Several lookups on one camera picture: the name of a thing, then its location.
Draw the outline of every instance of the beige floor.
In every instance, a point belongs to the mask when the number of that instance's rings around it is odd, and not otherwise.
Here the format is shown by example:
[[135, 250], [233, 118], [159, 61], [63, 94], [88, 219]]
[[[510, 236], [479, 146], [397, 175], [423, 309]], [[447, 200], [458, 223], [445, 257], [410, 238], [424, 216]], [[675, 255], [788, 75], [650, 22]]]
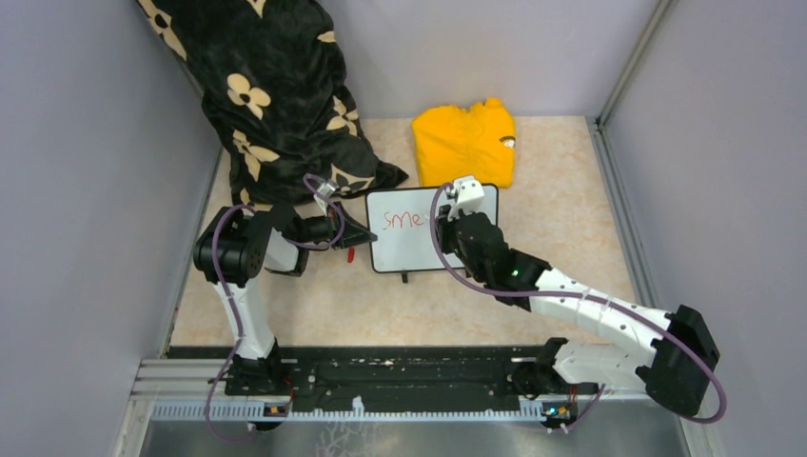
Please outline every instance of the beige floor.
[[[405, 187], [417, 187], [408, 119], [363, 120], [383, 160], [406, 170]], [[579, 281], [625, 300], [633, 292], [622, 257], [597, 161], [582, 117], [517, 119], [515, 184], [502, 189], [500, 227], [510, 246], [548, 260]], [[225, 161], [205, 216], [205, 225], [229, 204]], [[364, 199], [344, 202], [365, 223]], [[303, 216], [317, 214], [313, 205]], [[346, 252], [312, 253], [305, 275], [259, 276], [269, 325], [281, 345], [516, 345], [540, 344], [552, 336], [598, 341], [551, 318], [511, 308], [457, 284], [444, 271], [381, 275], [370, 267], [368, 246], [356, 260]], [[191, 269], [171, 337], [174, 346], [230, 345], [222, 303]]]

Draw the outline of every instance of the black fabric with flower pattern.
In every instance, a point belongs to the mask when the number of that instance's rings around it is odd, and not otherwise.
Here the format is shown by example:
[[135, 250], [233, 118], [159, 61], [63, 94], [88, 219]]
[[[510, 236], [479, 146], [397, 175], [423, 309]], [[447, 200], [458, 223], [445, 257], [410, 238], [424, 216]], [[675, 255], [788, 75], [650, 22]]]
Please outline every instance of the black fabric with flower pattern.
[[306, 173], [348, 198], [408, 177], [364, 137], [333, 21], [315, 1], [136, 1], [205, 90], [234, 203], [310, 201]]

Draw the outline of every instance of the whiteboard stand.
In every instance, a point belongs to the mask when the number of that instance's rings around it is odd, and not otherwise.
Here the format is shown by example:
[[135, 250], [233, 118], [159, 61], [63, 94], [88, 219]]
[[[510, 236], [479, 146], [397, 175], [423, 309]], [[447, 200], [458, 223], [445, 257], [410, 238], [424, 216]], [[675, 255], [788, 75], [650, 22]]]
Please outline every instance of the whiteboard stand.
[[[499, 188], [482, 185], [484, 199], [480, 212], [487, 214], [493, 225], [499, 223]], [[380, 189], [369, 192], [364, 200], [367, 227], [378, 240], [370, 243], [370, 259], [377, 273], [401, 274], [404, 284], [409, 273], [445, 269], [431, 242], [429, 212], [438, 188]], [[439, 206], [447, 205], [448, 197], [440, 196]], [[463, 268], [454, 254], [445, 256], [453, 268]]]

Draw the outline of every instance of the folded yellow garment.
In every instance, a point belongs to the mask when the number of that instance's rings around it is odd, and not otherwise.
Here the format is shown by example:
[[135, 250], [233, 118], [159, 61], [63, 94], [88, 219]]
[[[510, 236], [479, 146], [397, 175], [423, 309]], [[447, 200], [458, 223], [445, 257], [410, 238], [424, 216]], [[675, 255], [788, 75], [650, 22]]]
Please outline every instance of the folded yellow garment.
[[473, 174], [500, 188], [513, 184], [516, 122], [498, 98], [470, 110], [432, 108], [412, 121], [421, 186]]

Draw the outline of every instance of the gray wall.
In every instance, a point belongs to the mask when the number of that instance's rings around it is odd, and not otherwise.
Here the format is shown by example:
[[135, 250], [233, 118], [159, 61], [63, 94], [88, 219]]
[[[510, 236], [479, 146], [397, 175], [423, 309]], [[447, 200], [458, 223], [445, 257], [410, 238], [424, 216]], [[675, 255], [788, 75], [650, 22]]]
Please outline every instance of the gray wall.
[[108, 455], [217, 156], [133, 1], [0, 3], [0, 455]]
[[363, 117], [501, 98], [597, 115], [656, 0], [322, 0]]
[[730, 456], [802, 455], [807, 3], [680, 2], [608, 127], [659, 294], [722, 351]]

